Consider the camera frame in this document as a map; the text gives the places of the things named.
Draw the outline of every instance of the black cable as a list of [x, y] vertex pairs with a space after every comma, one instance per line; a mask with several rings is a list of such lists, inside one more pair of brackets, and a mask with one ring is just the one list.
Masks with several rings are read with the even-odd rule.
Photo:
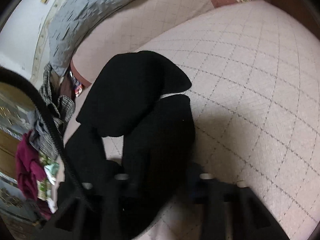
[[84, 189], [82, 184], [80, 183], [80, 179], [76, 174], [75, 170], [73, 169], [72, 165], [70, 164], [70, 159], [68, 156], [64, 154], [64, 146], [63, 141], [60, 138], [58, 129], [56, 128], [52, 116], [50, 114], [49, 109], [47, 108], [46, 104], [44, 103], [42, 97], [40, 96], [39, 92], [36, 88], [24, 77], [20, 76], [19, 74], [5, 69], [0, 66], [0, 82], [6, 83], [8, 85], [12, 85], [21, 91], [23, 91], [35, 104], [36, 108], [38, 109], [39, 113], [41, 114], [42, 120], [47, 127], [49, 135], [53, 141], [54, 146], [57, 149], [58, 154], [63, 161], [65, 172], [69, 175], [72, 183], [75, 185], [76, 190], [78, 190], [79, 194], [78, 197], [85, 201], [86, 205], [89, 209], [93, 211], [93, 206], [89, 202], [86, 194], [84, 193]]

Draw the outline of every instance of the magenta garment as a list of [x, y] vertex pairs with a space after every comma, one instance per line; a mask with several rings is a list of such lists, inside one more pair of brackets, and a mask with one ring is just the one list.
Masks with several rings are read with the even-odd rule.
[[31, 131], [23, 135], [18, 144], [16, 153], [16, 172], [18, 188], [26, 198], [37, 200], [37, 180], [46, 178], [43, 167], [39, 162], [38, 152], [30, 145], [29, 136]]

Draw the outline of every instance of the wall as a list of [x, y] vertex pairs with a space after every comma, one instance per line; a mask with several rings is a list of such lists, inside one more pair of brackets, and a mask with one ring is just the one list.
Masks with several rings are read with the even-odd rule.
[[[0, 64], [27, 79], [31, 78], [36, 44], [46, 16], [55, 0], [43, 4], [40, 0], [22, 0], [0, 33]], [[42, 83], [39, 71], [36, 87]]]

